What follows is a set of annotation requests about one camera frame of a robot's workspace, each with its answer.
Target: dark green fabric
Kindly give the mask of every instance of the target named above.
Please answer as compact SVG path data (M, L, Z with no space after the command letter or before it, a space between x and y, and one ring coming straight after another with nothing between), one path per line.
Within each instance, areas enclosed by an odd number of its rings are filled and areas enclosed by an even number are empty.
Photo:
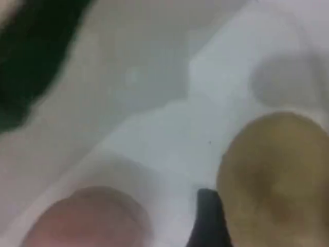
M0 32L0 133L21 126L61 68L92 0L25 0Z

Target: white surface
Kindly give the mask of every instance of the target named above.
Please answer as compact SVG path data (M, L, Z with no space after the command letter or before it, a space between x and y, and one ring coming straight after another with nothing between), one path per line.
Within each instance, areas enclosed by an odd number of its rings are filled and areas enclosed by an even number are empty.
M12 169L5 183L14 188L13 194L1 189L7 197L0 213L17 200L26 206L104 140L13 221L4 238L17 246L51 202L81 186L109 185L148 209L154 246L184 246L196 191L214 187L221 155L245 123L275 110L294 110L327 128L326 98L320 97L326 85L319 83L326 75L317 75L329 64L325 4L260 0L224 26L216 14L205 14L208 8L196 23L195 13L180 19L184 8L178 8L172 21L181 25L169 29L162 26L165 15L152 25L130 23L125 18L132 13L125 8L120 25L113 27L111 18L98 19L105 8L96 5L63 82L38 107L31 125L9 135L12 144L0 150L6 158L1 161ZM321 54L321 68L310 56L314 51ZM24 155L17 157L17 148ZM17 165L21 160L25 167Z

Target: dark green object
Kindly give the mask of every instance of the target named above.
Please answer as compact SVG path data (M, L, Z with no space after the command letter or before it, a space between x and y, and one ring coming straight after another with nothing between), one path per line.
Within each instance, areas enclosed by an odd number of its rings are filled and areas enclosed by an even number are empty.
M196 220L186 247L232 247L222 200L217 191L198 191Z
M0 31L0 133L21 126L65 60L92 0L25 0Z

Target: black object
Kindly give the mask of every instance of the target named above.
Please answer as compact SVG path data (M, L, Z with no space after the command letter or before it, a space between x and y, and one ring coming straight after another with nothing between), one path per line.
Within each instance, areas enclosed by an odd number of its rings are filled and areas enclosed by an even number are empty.
M21 126L50 87L92 0L24 0L0 31L0 133Z
M187 247L232 247L223 205L216 191L199 190L196 222Z

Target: beige rounded object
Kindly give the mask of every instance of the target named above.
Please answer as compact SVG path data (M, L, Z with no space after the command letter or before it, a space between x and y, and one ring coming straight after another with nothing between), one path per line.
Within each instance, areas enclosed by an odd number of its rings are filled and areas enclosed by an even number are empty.
M148 233L148 217L131 197L93 187L46 210L22 247L143 247Z
M234 247L329 246L329 137L293 113L248 124L218 173Z

